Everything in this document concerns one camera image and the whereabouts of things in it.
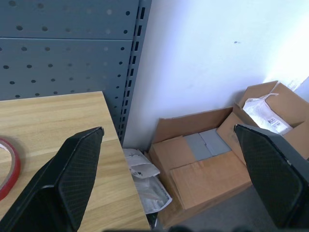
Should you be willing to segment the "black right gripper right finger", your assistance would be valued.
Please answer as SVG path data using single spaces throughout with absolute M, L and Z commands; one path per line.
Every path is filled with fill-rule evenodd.
M 281 135 L 236 124 L 247 170 L 278 228 L 309 228 L 309 161 Z

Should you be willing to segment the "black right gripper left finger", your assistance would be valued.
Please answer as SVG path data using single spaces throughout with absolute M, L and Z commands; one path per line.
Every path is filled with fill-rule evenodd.
M 95 183 L 103 127 L 69 137 L 0 220 L 0 232 L 77 232 Z

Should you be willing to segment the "grey pegboard shelf panel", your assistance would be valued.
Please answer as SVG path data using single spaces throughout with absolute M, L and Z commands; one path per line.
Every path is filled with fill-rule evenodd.
M 0 101 L 100 91 L 123 141 L 152 0 L 0 0 Z

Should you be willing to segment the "red adhesive tape roll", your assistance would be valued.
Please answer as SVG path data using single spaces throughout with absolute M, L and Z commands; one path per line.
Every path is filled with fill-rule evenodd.
M 7 140 L 0 138 L 0 148 L 7 151 L 11 155 L 11 167 L 0 185 L 0 201 L 2 201 L 14 187 L 21 172 L 21 160 L 18 151 Z

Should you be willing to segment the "white plastic bag with label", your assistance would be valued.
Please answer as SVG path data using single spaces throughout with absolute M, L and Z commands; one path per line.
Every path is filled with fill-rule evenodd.
M 276 97 L 278 95 L 279 93 L 268 93 L 259 98 L 248 98 L 242 109 L 258 127 L 275 134 L 285 135 L 294 129 L 295 125 L 288 124 L 266 102 L 270 96 Z

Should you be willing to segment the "small open cardboard box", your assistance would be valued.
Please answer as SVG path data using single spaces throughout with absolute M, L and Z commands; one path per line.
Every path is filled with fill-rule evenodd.
M 259 98 L 270 93 L 266 103 L 271 110 L 293 127 L 284 138 L 305 159 L 309 159 L 309 103 L 278 81 L 247 87 L 241 100 L 233 107 L 233 112 L 251 126 L 257 124 L 245 113 L 243 106 L 249 98 Z

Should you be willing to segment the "grey metal parts in box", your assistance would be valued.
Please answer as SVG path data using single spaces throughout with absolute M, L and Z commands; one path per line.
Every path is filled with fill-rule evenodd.
M 217 133 L 217 128 L 184 136 L 197 161 L 216 157 L 231 151 Z

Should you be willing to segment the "large open cardboard box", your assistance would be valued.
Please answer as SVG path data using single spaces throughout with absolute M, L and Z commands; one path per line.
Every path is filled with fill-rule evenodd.
M 251 186 L 245 164 L 233 151 L 198 160 L 185 136 L 216 129 L 233 108 L 158 121 L 149 150 L 172 202 L 158 213 L 163 228 L 174 226 Z

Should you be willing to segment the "white printed mailer bag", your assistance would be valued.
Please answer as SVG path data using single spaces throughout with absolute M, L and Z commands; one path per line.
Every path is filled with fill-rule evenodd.
M 139 150 L 123 149 L 123 153 L 133 176 L 145 179 L 160 174 L 159 169 L 156 168 Z

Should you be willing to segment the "white plastic bags on floor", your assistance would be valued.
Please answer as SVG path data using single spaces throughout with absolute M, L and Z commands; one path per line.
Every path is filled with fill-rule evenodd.
M 145 214 L 158 213 L 172 202 L 172 197 L 156 176 L 143 179 L 133 176 L 133 181 Z

